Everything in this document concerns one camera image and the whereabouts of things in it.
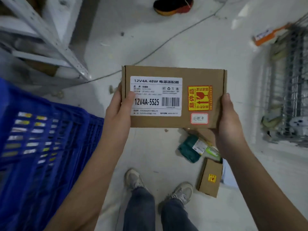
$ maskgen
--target person's right hand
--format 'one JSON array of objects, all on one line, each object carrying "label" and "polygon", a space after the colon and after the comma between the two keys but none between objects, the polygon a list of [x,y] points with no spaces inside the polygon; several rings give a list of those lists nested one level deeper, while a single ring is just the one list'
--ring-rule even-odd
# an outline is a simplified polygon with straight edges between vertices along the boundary
[{"label": "person's right hand", "polygon": [[223,158],[228,158],[227,155],[230,149],[246,144],[242,125],[238,114],[233,108],[233,103],[230,99],[230,94],[226,93],[221,98],[222,116],[219,122],[218,131],[215,132],[216,145]]}]

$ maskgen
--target sneaker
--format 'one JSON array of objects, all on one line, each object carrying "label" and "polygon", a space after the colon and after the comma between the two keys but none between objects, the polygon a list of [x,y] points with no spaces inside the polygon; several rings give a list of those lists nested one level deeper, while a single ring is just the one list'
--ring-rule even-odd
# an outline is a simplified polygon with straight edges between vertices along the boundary
[{"label": "sneaker", "polygon": [[193,186],[189,182],[182,182],[175,188],[171,195],[168,195],[166,199],[158,205],[158,212],[161,214],[164,204],[170,199],[178,199],[183,205],[186,205],[190,201],[192,194]]},{"label": "sneaker", "polygon": [[125,179],[125,185],[130,190],[134,190],[137,187],[146,188],[144,186],[144,183],[143,183],[141,177],[140,177],[140,174],[133,168],[129,169],[126,172],[124,179]]},{"label": "sneaker", "polygon": [[163,16],[187,13],[192,6],[193,0],[156,0],[153,4],[154,10]]}]

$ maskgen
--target leg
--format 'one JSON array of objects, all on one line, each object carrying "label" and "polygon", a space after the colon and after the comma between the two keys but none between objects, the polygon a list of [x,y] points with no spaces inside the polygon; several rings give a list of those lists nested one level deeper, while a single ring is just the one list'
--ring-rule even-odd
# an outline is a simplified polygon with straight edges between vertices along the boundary
[{"label": "leg", "polygon": [[169,198],[160,204],[164,231],[198,231],[184,210],[184,205],[189,202],[192,193],[193,186],[183,182]]},{"label": "leg", "polygon": [[133,191],[125,211],[123,231],[155,231],[154,197],[145,188],[137,171],[127,171],[125,182]]}]

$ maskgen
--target metal wire rack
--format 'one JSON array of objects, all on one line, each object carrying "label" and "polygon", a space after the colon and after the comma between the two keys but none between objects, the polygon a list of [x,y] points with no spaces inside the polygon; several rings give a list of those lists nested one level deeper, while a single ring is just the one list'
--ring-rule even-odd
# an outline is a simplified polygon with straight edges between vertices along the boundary
[{"label": "metal wire rack", "polygon": [[308,14],[291,25],[271,49],[268,113],[262,120],[267,119],[271,142],[287,140],[308,147],[307,27]]}]

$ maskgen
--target red and yellow warning label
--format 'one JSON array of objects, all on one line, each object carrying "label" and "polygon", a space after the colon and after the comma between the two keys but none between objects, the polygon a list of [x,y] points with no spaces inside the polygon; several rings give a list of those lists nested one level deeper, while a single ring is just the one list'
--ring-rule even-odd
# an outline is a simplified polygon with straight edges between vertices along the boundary
[{"label": "red and yellow warning label", "polygon": [[212,86],[188,86],[188,110],[212,110]]},{"label": "red and yellow warning label", "polygon": [[216,182],[216,175],[214,174],[209,174],[209,177],[208,177],[208,181],[210,182]]}]

